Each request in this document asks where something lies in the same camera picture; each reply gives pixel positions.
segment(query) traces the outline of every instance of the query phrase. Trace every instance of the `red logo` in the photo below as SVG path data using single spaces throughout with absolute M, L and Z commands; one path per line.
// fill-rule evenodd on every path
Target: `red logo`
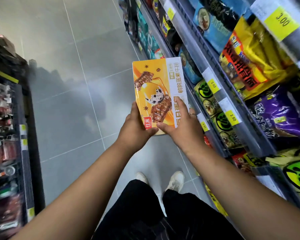
M 144 127 L 145 127 L 145 129 L 147 130 L 147 129 L 152 128 L 151 117 L 150 116 L 149 117 L 143 117 L 143 119 L 144 119 Z

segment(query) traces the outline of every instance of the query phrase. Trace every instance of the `hand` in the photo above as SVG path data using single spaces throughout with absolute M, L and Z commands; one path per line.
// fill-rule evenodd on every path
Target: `hand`
M 174 143 L 184 153 L 188 153 L 202 146 L 202 144 L 205 145 L 203 129 L 194 109 L 191 108 L 188 113 L 187 106 L 179 97 L 176 97 L 176 102 L 181 114 L 178 127 L 173 128 L 164 123 L 157 123 L 157 127 L 171 136 Z
M 156 127 L 145 129 L 137 103 L 133 102 L 131 112 L 127 115 L 115 143 L 122 146 L 124 150 L 128 150 L 129 153 L 134 154 L 143 148 L 150 137 L 158 130 Z

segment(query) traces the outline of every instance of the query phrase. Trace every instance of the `snack box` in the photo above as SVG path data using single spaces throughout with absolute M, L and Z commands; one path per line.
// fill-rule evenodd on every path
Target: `snack box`
M 189 107 L 180 57 L 134 61 L 132 69 L 144 127 L 150 129 L 163 122 L 176 128 L 181 114 L 175 98 L 179 96 Z

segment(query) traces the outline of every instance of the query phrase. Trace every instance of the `black pants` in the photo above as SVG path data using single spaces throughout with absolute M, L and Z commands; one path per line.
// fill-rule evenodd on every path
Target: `black pants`
M 164 216 L 153 189 L 132 180 L 92 239 L 242 239 L 228 220 L 192 193 L 168 189 Z

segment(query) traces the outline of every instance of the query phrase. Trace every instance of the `person's left hand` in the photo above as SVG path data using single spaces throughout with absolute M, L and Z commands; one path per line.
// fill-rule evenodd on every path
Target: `person's left hand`
M 149 138 L 157 133 L 158 130 L 157 127 L 145 129 L 137 103 L 133 102 L 131 112 L 126 117 L 115 143 L 124 148 L 124 150 L 127 149 L 129 153 L 134 154 L 143 148 Z

